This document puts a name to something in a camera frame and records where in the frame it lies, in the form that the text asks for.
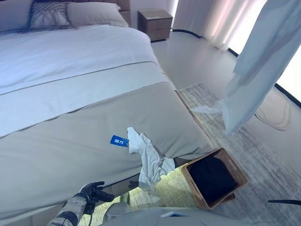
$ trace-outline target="black cable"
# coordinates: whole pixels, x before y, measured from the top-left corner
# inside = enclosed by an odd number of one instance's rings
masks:
[[[268,200],[268,202],[301,205],[300,200]]]
[[[90,215],[90,222],[89,222],[89,225],[88,225],[88,226],[91,225],[91,222],[92,222],[92,215]]]

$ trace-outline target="gray patterned pillow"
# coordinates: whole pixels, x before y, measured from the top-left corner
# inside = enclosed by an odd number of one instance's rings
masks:
[[[68,29],[67,2],[33,3],[30,29]]]

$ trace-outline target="robotic hand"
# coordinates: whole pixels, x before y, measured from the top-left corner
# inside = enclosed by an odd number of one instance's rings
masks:
[[[104,191],[104,182],[95,182],[82,187],[79,193],[69,199],[57,216],[47,226],[77,226],[84,214],[91,216],[99,201],[111,202],[114,195]]]

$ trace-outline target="blue tag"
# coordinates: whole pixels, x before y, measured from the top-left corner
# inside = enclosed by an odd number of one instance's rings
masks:
[[[121,146],[121,147],[128,147],[128,139],[124,139],[122,137],[118,137],[114,135],[111,139],[110,144]]]

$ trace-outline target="wall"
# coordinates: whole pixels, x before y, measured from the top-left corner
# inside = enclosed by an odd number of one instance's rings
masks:
[[[178,0],[130,0],[132,27],[137,28],[137,11],[146,8],[159,8],[173,14],[174,4]]]

